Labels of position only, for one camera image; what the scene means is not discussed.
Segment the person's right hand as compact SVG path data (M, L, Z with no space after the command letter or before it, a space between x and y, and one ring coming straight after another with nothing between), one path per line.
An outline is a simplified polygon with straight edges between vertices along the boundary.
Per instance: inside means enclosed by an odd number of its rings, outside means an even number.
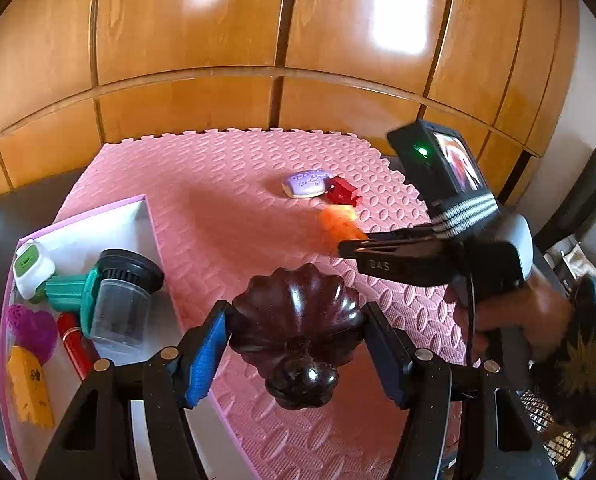
M490 330L503 327L520 327L531 348L531 359L544 361L560 346L574 316L570 301L537 268L532 270L521 289L487 298L476 305L473 336L470 336L468 309L453 287L445 290L444 301L455 304L453 318L460 326L464 341L472 343L468 355L474 361L488 350Z

